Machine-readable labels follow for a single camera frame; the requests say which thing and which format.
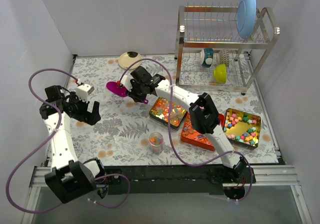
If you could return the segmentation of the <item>purple plastic scoop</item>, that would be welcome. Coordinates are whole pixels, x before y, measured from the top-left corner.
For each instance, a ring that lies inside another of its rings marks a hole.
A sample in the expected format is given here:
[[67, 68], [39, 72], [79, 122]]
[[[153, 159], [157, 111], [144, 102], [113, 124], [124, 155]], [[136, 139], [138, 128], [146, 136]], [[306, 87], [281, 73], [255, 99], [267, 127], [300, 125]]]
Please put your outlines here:
[[135, 96], [130, 91], [126, 89], [125, 86], [120, 84], [119, 81], [109, 81], [106, 83], [106, 88], [111, 91], [113, 94], [125, 98], [130, 97], [136, 103], [148, 104], [149, 101], [145, 97]]

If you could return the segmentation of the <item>dark tin translucent star candies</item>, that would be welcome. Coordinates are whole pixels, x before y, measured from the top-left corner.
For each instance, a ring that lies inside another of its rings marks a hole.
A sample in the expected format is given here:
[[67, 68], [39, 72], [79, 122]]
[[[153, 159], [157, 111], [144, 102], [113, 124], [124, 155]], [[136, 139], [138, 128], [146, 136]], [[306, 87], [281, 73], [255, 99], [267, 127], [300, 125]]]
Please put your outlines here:
[[[159, 97], [156, 102], [153, 104], [152, 108], [149, 111], [149, 117], [154, 121], [157, 121], [165, 126], [168, 126], [169, 120], [169, 105], [170, 101]], [[170, 114], [170, 127], [177, 131], [184, 118], [187, 115], [187, 110], [182, 108], [179, 104], [172, 104], [172, 111]]]

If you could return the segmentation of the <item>clear glass jar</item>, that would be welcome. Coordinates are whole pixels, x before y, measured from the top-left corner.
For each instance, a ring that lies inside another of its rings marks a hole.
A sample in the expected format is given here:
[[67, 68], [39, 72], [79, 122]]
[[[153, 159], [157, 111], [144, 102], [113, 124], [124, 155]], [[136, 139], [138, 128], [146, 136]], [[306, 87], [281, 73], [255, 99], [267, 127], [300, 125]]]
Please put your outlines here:
[[164, 144], [164, 138], [161, 133], [153, 132], [149, 136], [149, 148], [150, 150], [157, 154], [162, 152]]

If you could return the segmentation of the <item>orange tin of lollipops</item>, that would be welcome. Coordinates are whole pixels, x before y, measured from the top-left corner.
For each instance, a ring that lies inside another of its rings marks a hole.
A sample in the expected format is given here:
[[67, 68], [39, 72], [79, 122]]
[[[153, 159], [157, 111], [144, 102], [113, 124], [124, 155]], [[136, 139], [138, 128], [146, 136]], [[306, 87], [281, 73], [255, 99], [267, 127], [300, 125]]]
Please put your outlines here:
[[190, 114], [188, 113], [180, 135], [180, 140], [184, 143], [214, 152], [215, 148], [207, 137], [197, 132], [192, 127]]

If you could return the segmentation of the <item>dark tin pastel star candies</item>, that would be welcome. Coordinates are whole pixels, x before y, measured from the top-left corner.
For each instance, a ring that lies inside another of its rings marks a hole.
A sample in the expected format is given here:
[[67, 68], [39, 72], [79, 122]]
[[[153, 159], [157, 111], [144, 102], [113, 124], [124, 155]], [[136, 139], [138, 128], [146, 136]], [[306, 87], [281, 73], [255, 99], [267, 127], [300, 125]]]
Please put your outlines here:
[[228, 108], [224, 117], [222, 129], [232, 144], [249, 150], [258, 147], [262, 124], [260, 116]]

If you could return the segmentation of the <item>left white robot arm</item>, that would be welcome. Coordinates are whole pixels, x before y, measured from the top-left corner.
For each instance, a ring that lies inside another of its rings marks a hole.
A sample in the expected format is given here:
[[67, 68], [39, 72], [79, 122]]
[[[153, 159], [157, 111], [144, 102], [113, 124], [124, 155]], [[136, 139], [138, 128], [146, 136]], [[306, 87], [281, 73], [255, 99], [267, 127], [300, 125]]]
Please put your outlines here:
[[51, 171], [44, 176], [45, 183], [66, 204], [95, 190], [97, 184], [106, 180], [107, 175], [98, 158], [94, 157], [84, 163], [78, 160], [70, 129], [71, 119], [90, 126], [101, 120], [99, 102], [95, 101], [92, 111], [88, 111], [89, 95], [94, 87], [82, 83], [68, 95], [63, 93], [63, 89], [60, 85], [45, 88], [47, 99], [39, 112], [48, 133], [53, 134], [49, 141]]

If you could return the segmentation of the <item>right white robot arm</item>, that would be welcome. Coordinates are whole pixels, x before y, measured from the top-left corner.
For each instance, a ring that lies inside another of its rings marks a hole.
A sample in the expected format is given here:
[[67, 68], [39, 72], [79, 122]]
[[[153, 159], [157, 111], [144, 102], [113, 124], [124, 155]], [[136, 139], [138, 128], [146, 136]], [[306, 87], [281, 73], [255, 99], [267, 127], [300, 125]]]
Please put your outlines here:
[[135, 102], [143, 103], [147, 95], [155, 95], [187, 110], [193, 129], [212, 143], [218, 157], [221, 158], [227, 179], [232, 183], [243, 179], [247, 168], [245, 158], [236, 153], [224, 134], [218, 110], [208, 93], [189, 92], [173, 85], [162, 75], [151, 76], [142, 66], [132, 71], [130, 75], [124, 74], [120, 83]]

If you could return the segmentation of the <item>cream plate black spot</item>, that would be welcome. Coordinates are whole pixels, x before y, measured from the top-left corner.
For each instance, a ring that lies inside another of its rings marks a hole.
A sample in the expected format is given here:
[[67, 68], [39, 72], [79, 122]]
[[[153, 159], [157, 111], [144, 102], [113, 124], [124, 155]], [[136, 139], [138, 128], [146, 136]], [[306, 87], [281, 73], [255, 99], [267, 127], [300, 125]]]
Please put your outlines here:
[[138, 52], [128, 51], [119, 57], [118, 64], [121, 68], [127, 69], [130, 65], [141, 59], [142, 56]]

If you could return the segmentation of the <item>floral table mat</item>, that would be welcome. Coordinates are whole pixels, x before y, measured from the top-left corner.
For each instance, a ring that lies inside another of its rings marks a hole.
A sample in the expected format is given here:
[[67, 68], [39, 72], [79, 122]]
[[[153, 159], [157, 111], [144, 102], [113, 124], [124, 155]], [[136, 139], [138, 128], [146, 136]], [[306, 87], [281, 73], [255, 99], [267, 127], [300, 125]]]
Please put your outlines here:
[[[184, 143], [181, 141], [180, 130], [168, 130], [165, 125], [152, 120], [149, 111], [156, 101], [155, 96], [148, 96], [148, 104], [143, 104], [111, 93], [106, 88], [106, 83], [118, 80], [122, 73], [123, 69], [119, 66], [117, 57], [77, 57], [74, 61], [72, 74], [82, 82], [94, 86], [90, 100], [100, 103], [101, 116], [101, 120], [93, 126], [76, 120], [71, 121], [72, 141], [79, 161], [84, 162], [97, 157], [105, 166], [221, 162], [215, 151]], [[241, 152], [251, 164], [278, 162], [275, 141], [254, 86], [249, 88], [246, 95], [208, 87], [189, 90], [196, 94], [210, 94], [221, 114], [228, 108], [234, 108], [260, 116], [262, 123], [258, 147], [250, 150], [235, 146], [234, 149]], [[149, 138], [152, 133], [160, 133], [163, 136], [163, 150], [160, 153], [153, 153], [150, 149]]]

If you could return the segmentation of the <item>teal white bowl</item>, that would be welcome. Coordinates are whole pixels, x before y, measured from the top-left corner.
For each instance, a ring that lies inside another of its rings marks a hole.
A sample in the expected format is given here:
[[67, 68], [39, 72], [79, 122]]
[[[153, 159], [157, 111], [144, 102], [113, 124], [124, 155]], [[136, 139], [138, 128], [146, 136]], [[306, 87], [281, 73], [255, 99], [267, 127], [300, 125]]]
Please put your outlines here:
[[199, 54], [199, 63], [204, 68], [210, 68], [214, 60], [214, 50], [212, 48], [204, 48]]

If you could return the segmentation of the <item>black base bar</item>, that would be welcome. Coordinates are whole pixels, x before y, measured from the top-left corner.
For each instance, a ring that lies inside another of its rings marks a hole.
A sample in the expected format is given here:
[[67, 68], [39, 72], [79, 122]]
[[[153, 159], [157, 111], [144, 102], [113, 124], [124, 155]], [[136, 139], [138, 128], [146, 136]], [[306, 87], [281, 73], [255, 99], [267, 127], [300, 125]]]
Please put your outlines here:
[[187, 165], [138, 165], [106, 166], [108, 177], [87, 193], [108, 185], [109, 195], [121, 194], [182, 194], [207, 193], [223, 195], [224, 184], [235, 186], [242, 182], [255, 183], [253, 169], [246, 167], [239, 177], [232, 177], [222, 164], [208, 164], [200, 167]]

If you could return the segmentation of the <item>steel dish rack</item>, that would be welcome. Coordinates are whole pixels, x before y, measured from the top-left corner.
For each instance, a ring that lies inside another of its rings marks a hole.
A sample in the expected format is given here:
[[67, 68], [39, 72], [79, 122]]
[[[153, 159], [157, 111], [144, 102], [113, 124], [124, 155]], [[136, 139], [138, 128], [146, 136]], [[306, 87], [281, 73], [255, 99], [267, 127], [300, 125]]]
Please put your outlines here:
[[[176, 85], [247, 93], [279, 39], [280, 25], [270, 7], [257, 9], [253, 32], [243, 40], [237, 30], [237, 11], [236, 6], [179, 7], [174, 52]], [[200, 64], [200, 52], [205, 48], [214, 53], [209, 68]], [[225, 84], [214, 79], [222, 49], [229, 49], [230, 59]]]

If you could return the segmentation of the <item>yellow green bowl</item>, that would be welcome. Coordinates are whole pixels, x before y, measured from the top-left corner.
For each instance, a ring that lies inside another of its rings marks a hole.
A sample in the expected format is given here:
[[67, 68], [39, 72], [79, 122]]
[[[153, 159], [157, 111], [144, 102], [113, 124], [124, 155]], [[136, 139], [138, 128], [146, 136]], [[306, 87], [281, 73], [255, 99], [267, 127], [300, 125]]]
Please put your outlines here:
[[227, 81], [227, 67], [225, 64], [219, 64], [213, 71], [213, 77], [219, 84], [225, 84]]

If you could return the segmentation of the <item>patterned beige bowl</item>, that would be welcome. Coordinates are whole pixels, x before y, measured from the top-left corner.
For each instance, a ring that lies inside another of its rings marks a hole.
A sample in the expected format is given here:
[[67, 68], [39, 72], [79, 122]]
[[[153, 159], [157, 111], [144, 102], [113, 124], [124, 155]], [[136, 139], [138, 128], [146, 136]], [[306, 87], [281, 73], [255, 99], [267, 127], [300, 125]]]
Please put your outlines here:
[[224, 64], [227, 67], [230, 64], [230, 52], [229, 49], [225, 48], [219, 51], [218, 53], [218, 62], [220, 65]]

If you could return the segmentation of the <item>blue plate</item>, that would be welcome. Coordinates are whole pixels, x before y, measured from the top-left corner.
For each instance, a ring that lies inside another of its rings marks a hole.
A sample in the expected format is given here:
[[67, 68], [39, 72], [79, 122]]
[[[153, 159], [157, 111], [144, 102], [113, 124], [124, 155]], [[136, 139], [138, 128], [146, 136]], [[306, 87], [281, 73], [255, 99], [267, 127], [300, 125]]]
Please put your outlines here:
[[236, 27], [243, 40], [249, 39], [256, 22], [257, 0], [240, 0], [237, 8]]

